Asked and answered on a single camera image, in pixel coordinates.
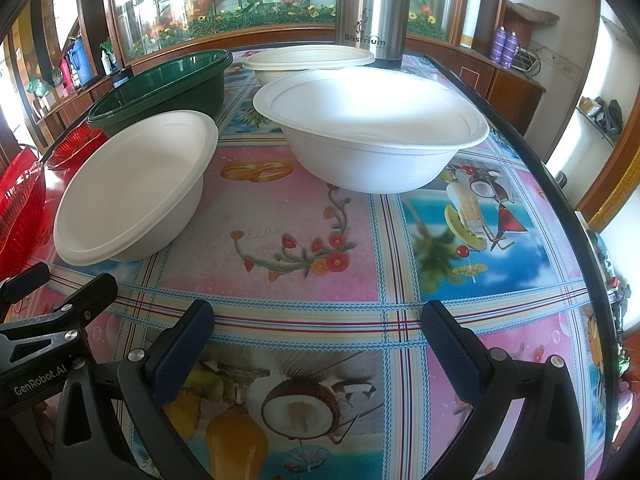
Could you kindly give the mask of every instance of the white bowl rim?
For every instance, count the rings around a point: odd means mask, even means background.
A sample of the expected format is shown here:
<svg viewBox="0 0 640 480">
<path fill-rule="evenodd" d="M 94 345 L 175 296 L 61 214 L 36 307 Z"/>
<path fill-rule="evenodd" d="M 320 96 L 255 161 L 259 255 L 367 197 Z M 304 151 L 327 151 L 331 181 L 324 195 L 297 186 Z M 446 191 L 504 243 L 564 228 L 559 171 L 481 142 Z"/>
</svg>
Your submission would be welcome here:
<svg viewBox="0 0 640 480">
<path fill-rule="evenodd" d="M 109 148 L 113 150 L 113 146 L 116 146 L 117 144 L 123 142 L 127 137 L 128 130 L 132 130 L 134 127 L 140 126 L 140 124 L 146 122 L 151 122 L 153 120 L 157 121 L 158 117 L 172 116 L 177 114 L 191 114 L 195 117 L 200 118 L 205 123 L 205 128 L 207 129 L 209 135 L 206 136 L 204 146 L 202 147 L 200 155 L 196 159 L 195 163 L 192 165 L 186 176 L 178 183 L 175 189 L 137 223 L 133 224 L 129 229 L 127 229 L 123 233 L 120 233 L 118 236 L 109 240 L 108 242 L 105 242 L 100 246 L 92 247 L 85 250 L 70 250 L 63 244 L 59 247 L 58 242 L 60 241 L 60 232 L 58 230 L 58 219 L 60 216 L 60 210 L 62 209 L 63 203 L 65 201 L 67 191 L 71 189 L 76 178 L 82 178 L 82 174 L 86 172 L 86 168 L 91 168 L 90 162 L 92 161 L 92 159 L 94 160 L 94 162 L 96 160 L 99 160 L 100 157 L 103 156 L 102 154 L 109 151 Z M 182 200 L 187 195 L 191 188 L 196 184 L 198 179 L 206 171 L 207 166 L 209 165 L 213 154 L 216 151 L 217 145 L 218 127 L 216 126 L 215 121 L 207 114 L 198 112 L 196 110 L 171 110 L 169 112 L 156 114 L 151 117 L 142 119 L 137 123 L 131 124 L 130 126 L 127 126 L 119 133 L 111 137 L 111 139 L 107 140 L 107 142 L 105 142 L 102 146 L 100 146 L 100 148 L 93 152 L 91 156 L 86 160 L 86 162 L 80 167 L 78 172 L 73 176 L 69 184 L 66 186 L 65 192 L 62 195 L 62 199 L 60 199 L 60 204 L 58 206 L 58 210 L 56 211 L 56 218 L 53 224 L 54 244 L 59 256 L 71 265 L 87 266 L 96 264 L 97 262 L 101 262 L 103 260 L 107 260 L 108 258 L 111 258 L 112 256 L 115 256 L 116 254 L 121 253 L 123 250 L 131 247 L 134 243 L 139 241 L 140 238 L 151 231 L 151 229 L 158 225 L 162 221 L 162 219 L 164 219 L 164 217 L 167 216 L 178 205 L 180 200 Z"/>
<path fill-rule="evenodd" d="M 429 144 L 416 144 L 414 142 L 397 142 L 391 140 L 374 140 L 374 139 L 361 139 L 358 137 L 350 137 L 346 134 L 342 134 L 340 132 L 330 132 L 327 130 L 321 130 L 318 128 L 311 128 L 306 124 L 297 123 L 296 121 L 292 121 L 285 116 L 275 112 L 271 108 L 271 103 L 273 100 L 285 90 L 288 90 L 300 83 L 322 80 L 322 79 L 332 79 L 337 78 L 341 74 L 348 72 L 356 72 L 356 71 L 377 71 L 377 72 L 385 72 L 389 73 L 389 70 L 384 68 L 374 68 L 369 66 L 354 66 L 343 68 L 340 70 L 306 70 L 304 72 L 300 72 L 297 74 L 289 75 L 283 77 L 281 79 L 277 79 L 276 81 L 271 81 L 267 83 L 265 86 L 261 87 L 254 96 L 254 108 L 255 110 L 267 117 L 268 119 L 275 121 L 278 124 L 283 124 L 284 126 L 288 126 L 289 128 L 293 128 L 295 130 L 301 130 L 303 132 L 309 134 L 315 134 L 317 136 L 326 137 L 329 139 L 343 140 L 345 142 L 353 142 L 354 144 L 361 144 L 364 146 L 375 146 L 378 148 L 393 148 L 393 149 L 401 149 L 401 150 L 460 150 L 462 148 L 470 148 L 471 146 L 475 146 L 479 144 L 483 140 L 486 139 L 489 134 L 489 124 L 486 121 L 484 115 L 478 110 L 471 102 L 466 100 L 465 98 L 453 93 L 446 86 L 437 81 L 433 81 L 431 79 L 427 79 L 424 77 L 420 77 L 417 75 L 407 74 L 405 72 L 392 72 L 402 77 L 410 77 L 415 80 L 419 80 L 423 82 L 425 85 L 433 86 L 441 91 L 445 91 L 450 94 L 452 99 L 459 100 L 460 103 L 465 107 L 471 114 L 475 115 L 475 117 L 479 121 L 478 128 L 470 134 L 470 136 L 464 142 L 455 142 L 455 143 L 437 143 L 431 142 Z"/>
<path fill-rule="evenodd" d="M 274 54 L 289 54 L 296 52 L 304 52 L 305 50 L 326 50 L 328 52 L 349 52 L 357 54 L 357 57 L 350 59 L 334 59 L 326 61 L 293 61 L 282 63 L 262 62 L 262 58 L 271 57 Z M 348 66 L 361 66 L 373 63 L 375 57 L 369 50 L 357 48 L 354 46 L 336 45 L 336 44 L 317 44 L 310 43 L 304 45 L 283 46 L 280 48 L 271 48 L 263 52 L 253 54 L 244 60 L 243 68 L 257 71 L 273 71 L 280 72 L 285 70 L 308 70 L 315 68 L 344 68 Z"/>
</svg>

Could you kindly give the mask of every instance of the printed coconut half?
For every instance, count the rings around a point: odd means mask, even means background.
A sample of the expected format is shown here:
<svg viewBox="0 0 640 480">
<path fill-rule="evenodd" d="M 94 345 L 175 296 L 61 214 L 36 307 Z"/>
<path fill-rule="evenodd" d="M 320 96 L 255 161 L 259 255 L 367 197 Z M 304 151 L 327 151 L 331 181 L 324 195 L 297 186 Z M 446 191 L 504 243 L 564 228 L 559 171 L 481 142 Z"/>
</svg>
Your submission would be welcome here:
<svg viewBox="0 0 640 480">
<path fill-rule="evenodd" d="M 308 379 L 278 384 L 265 397 L 260 412 L 271 431 L 290 439 L 333 433 L 340 421 L 340 407 L 332 391 Z"/>
</svg>

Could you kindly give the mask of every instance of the white bottle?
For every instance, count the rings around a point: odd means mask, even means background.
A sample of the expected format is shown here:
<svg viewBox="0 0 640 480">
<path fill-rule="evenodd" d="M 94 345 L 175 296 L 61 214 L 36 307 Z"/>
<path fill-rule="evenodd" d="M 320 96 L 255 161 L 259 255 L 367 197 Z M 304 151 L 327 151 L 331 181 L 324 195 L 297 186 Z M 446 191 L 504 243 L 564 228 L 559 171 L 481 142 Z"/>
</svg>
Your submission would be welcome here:
<svg viewBox="0 0 640 480">
<path fill-rule="evenodd" d="M 102 66 L 104 67 L 106 75 L 109 75 L 113 71 L 111 68 L 111 60 L 105 51 L 102 51 Z"/>
</svg>

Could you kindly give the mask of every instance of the metal flask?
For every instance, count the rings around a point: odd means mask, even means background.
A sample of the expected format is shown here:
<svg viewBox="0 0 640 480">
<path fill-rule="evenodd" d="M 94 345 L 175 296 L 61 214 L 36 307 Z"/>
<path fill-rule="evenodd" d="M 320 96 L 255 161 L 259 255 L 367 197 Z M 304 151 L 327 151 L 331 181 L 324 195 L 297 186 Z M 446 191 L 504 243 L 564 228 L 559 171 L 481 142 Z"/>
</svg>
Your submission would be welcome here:
<svg viewBox="0 0 640 480">
<path fill-rule="evenodd" d="M 408 13 L 409 0 L 337 0 L 335 43 L 371 51 L 370 66 L 399 68 Z"/>
</svg>

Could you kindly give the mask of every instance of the white bowl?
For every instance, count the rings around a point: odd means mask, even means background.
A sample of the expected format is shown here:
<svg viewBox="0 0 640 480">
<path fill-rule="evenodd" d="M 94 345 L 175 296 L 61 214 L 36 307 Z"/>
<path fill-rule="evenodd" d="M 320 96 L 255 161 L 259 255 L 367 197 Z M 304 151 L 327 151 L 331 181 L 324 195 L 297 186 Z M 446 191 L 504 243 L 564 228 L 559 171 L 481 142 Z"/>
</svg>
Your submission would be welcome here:
<svg viewBox="0 0 640 480">
<path fill-rule="evenodd" d="M 366 193 L 424 186 L 457 150 L 489 132 L 484 116 L 443 85 L 368 67 L 309 70 L 268 83 L 254 107 L 281 125 L 310 173 Z"/>
<path fill-rule="evenodd" d="M 150 256 L 189 222 L 218 143 L 209 116 L 193 110 L 146 118 L 105 142 L 60 202 L 53 240 L 68 264 Z"/>
<path fill-rule="evenodd" d="M 255 70 L 260 85 L 302 70 L 345 68 L 374 62 L 369 50 L 342 45 L 284 46 L 249 56 L 244 68 Z"/>
</svg>

